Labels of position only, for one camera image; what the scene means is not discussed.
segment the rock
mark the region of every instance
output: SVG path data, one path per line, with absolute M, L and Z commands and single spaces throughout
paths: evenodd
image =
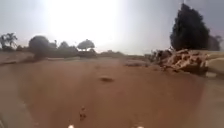
M 215 78 L 217 76 L 217 74 L 216 73 L 212 73 L 212 72 L 206 72 L 205 76 L 209 77 L 209 78 Z
M 190 58 L 190 55 L 188 55 L 188 54 L 182 54 L 182 56 L 181 56 L 182 60 L 187 60 L 189 58 Z
M 180 54 L 174 54 L 168 59 L 168 64 L 173 65 L 176 64 L 179 60 L 181 60 L 182 56 Z
M 189 53 L 188 49 L 183 49 L 183 50 L 177 51 L 177 54 L 188 54 L 188 53 Z
M 199 51 L 190 51 L 190 55 L 198 56 L 198 55 L 200 55 L 200 52 Z
M 112 82 L 114 81 L 112 78 L 108 77 L 108 76 L 101 76 L 100 80 L 103 82 Z
M 224 74 L 224 58 L 217 58 L 206 61 L 206 67 L 209 72 Z

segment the rock pile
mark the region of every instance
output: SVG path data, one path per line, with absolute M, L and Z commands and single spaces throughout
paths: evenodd
M 162 66 L 182 70 L 194 74 L 203 74 L 206 72 L 206 55 L 197 51 L 184 49 L 173 52 L 172 55 L 162 61 Z

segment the stone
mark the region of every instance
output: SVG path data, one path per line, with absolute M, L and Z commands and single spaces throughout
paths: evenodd
M 174 54 L 168 59 L 168 64 L 173 65 L 176 64 L 179 60 L 181 60 L 180 54 Z
M 209 78 L 215 78 L 217 77 L 217 74 L 213 72 L 206 72 L 205 76 Z
M 114 81 L 114 79 L 112 79 L 112 78 L 110 78 L 108 76 L 101 76 L 100 80 L 103 81 L 103 82 L 112 82 L 112 81 Z
M 177 51 L 177 54 L 188 54 L 188 53 L 189 53 L 188 49 L 183 49 L 183 50 Z
M 206 67 L 209 72 L 224 74 L 224 58 L 217 58 L 206 61 Z

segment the dirt road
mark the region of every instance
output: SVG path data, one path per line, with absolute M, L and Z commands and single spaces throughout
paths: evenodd
M 120 60 L 43 61 L 9 67 L 39 128 L 180 128 L 197 110 L 197 76 L 125 67 Z M 112 82 L 99 78 L 107 76 Z M 79 113 L 85 107 L 86 118 Z

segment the dark tree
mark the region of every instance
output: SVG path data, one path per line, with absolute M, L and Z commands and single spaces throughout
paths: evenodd
M 209 30 L 203 22 L 203 17 L 196 10 L 182 4 L 170 39 L 175 50 L 207 49 Z
M 77 47 L 81 50 L 87 50 L 88 48 L 95 48 L 95 45 L 91 40 L 86 39 L 85 41 L 79 43 Z
M 44 36 L 35 36 L 29 41 L 29 50 L 36 59 L 46 57 L 49 51 L 49 40 Z
M 61 45 L 58 47 L 58 49 L 67 49 L 69 47 L 68 43 L 66 41 L 61 42 Z

